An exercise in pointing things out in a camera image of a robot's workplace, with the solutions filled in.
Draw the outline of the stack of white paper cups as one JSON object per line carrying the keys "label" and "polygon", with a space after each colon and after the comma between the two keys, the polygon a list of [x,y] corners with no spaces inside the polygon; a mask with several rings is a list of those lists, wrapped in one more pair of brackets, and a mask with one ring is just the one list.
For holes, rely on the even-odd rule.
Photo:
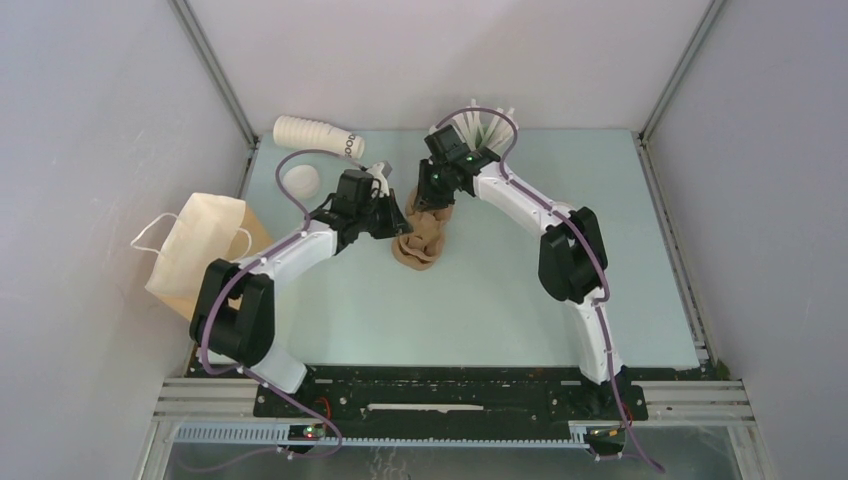
{"label": "stack of white paper cups", "polygon": [[329,123],[282,115],[272,129],[274,142],[290,149],[319,149],[358,160],[365,151],[365,139]]}

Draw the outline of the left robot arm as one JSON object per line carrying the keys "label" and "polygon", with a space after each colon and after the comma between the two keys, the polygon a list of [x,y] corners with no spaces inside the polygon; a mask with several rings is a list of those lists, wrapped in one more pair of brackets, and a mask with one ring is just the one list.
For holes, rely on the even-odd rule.
{"label": "left robot arm", "polygon": [[277,402],[292,416],[312,411],[316,390],[303,381],[306,365],[288,352],[276,324],[276,290],[362,234],[381,240],[410,232],[386,179],[388,168],[379,162],[345,170],[336,191],[309,213],[305,228],[239,262],[217,259],[206,269],[191,339],[278,388]]}

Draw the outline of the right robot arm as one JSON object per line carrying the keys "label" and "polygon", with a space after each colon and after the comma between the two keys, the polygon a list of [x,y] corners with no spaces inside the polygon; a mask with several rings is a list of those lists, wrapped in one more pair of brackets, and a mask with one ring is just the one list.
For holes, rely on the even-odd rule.
{"label": "right robot arm", "polygon": [[456,193],[465,192],[493,205],[538,239],[537,276],[543,289],[573,305],[579,315],[579,369],[592,382],[581,392],[583,408],[596,418],[610,416],[622,403],[611,380],[623,363],[605,318],[608,258],[595,213],[545,196],[493,150],[471,148],[452,125],[431,132],[425,143],[430,156],[419,165],[414,208],[444,209],[454,203]]}

